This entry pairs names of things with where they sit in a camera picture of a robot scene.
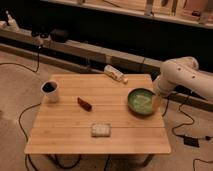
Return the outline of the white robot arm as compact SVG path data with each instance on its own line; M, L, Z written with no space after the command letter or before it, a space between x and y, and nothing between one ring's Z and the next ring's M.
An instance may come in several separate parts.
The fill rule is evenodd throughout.
M199 64L194 57L164 61L160 75L153 82L153 90L156 95L167 97L179 85L213 102L213 76L199 72Z

